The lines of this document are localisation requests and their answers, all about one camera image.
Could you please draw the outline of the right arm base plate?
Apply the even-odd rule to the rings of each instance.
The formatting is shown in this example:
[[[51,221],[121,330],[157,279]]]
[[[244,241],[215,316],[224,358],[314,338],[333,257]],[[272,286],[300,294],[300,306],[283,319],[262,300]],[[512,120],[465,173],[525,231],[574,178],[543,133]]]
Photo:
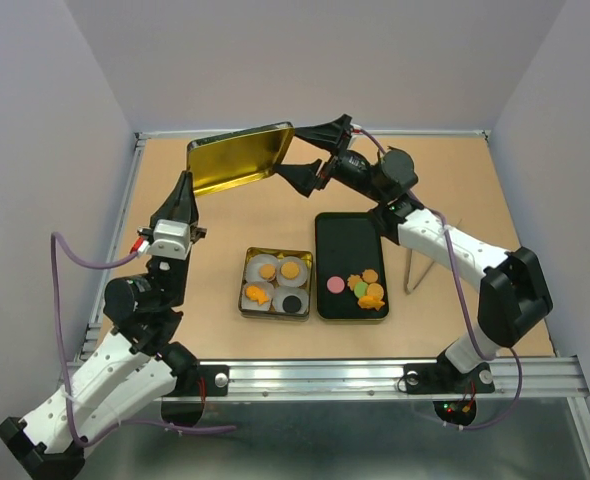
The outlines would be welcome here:
[[[463,395],[493,393],[495,385],[488,363],[481,363],[468,373],[444,363],[410,363],[401,377],[405,391],[411,395]]]

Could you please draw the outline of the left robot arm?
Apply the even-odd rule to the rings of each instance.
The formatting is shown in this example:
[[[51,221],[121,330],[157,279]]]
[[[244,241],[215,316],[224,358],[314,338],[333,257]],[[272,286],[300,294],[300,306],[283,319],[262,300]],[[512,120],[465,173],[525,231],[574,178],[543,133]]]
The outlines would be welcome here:
[[[145,273],[106,284],[103,312],[113,328],[100,347],[40,406],[0,424],[0,439],[31,478],[74,478],[86,451],[122,420],[196,386],[199,361],[173,336],[190,251],[206,235],[198,219],[193,176],[184,170],[129,254],[148,256]]]

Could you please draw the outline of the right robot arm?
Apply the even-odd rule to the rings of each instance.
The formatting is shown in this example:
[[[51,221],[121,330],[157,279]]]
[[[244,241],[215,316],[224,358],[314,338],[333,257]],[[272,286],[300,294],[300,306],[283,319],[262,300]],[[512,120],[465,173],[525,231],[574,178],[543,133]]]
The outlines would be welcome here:
[[[458,293],[464,283],[475,288],[477,316],[464,318],[465,334],[440,354],[435,366],[438,384],[457,390],[470,380],[474,368],[493,360],[500,349],[513,348],[552,311],[539,259],[526,247],[509,251],[449,224],[414,195],[419,178],[406,151],[379,147],[378,159],[371,163],[350,149],[359,130],[348,115],[299,127],[295,137],[328,152],[328,160],[279,163],[272,170],[305,197],[335,180],[374,201],[369,214],[381,236],[448,268]]]

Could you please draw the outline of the gold tin lid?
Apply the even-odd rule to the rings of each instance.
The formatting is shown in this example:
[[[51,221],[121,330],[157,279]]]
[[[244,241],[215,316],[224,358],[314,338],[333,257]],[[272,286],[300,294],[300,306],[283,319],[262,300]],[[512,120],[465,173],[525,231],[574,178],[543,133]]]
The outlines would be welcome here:
[[[294,137],[290,122],[192,140],[186,169],[196,197],[266,179],[282,163]]]

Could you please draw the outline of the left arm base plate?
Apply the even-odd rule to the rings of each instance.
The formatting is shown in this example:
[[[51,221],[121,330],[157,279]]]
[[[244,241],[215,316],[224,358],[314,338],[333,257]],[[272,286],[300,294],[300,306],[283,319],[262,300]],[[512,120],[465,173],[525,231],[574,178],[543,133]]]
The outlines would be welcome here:
[[[228,394],[230,367],[226,364],[200,364],[181,374],[167,397],[223,397]]]

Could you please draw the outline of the gold cookie tin base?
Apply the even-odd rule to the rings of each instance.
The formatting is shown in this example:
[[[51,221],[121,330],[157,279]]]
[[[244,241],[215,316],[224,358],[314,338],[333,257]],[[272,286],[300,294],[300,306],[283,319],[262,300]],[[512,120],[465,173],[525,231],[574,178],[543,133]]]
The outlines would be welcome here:
[[[243,310],[241,308],[241,295],[242,295],[242,289],[243,287],[249,283],[244,279],[244,272],[245,272],[245,267],[248,263],[248,261],[255,255],[258,254],[270,254],[270,255],[274,255],[279,262],[287,256],[294,256],[294,257],[298,257],[300,259],[302,259],[305,264],[307,265],[308,269],[309,269],[309,277],[308,277],[308,281],[299,288],[305,289],[307,291],[307,293],[309,294],[309,311],[308,314],[305,316],[290,316],[290,315],[284,315],[284,314],[280,314],[278,312],[276,312],[274,310],[273,304],[271,305],[271,308],[269,311],[267,312],[262,312],[262,311],[252,311],[252,310]],[[239,293],[239,299],[238,299],[238,309],[240,311],[240,313],[243,316],[246,317],[256,317],[256,318],[264,318],[264,319],[285,319],[285,320],[297,320],[297,321],[305,321],[308,319],[309,313],[310,313],[310,304],[311,304],[311,290],[312,290],[312,284],[313,284],[313,266],[314,266],[314,258],[313,258],[313,254],[310,251],[306,251],[306,250],[284,250],[284,249],[274,249],[274,248],[262,248],[262,247],[249,247],[246,251],[245,254],[245,258],[244,258],[244,264],[243,264],[243,274],[242,274],[242,279],[241,279],[241,286],[240,286],[240,293]],[[281,285],[278,284],[277,282],[277,273],[276,273],[276,277],[272,282],[268,282],[271,283],[274,286],[274,292],[276,290],[277,287],[280,287]]]

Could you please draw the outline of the metal tongs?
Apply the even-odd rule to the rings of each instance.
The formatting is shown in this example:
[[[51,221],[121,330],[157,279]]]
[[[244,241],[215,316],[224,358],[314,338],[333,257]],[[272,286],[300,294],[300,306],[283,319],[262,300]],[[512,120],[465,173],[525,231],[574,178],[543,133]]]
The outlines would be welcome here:
[[[403,280],[407,295],[420,287],[436,265],[458,268],[458,260],[452,261],[457,256],[452,230],[441,212],[430,209],[414,212],[398,227],[400,245],[407,249]]]

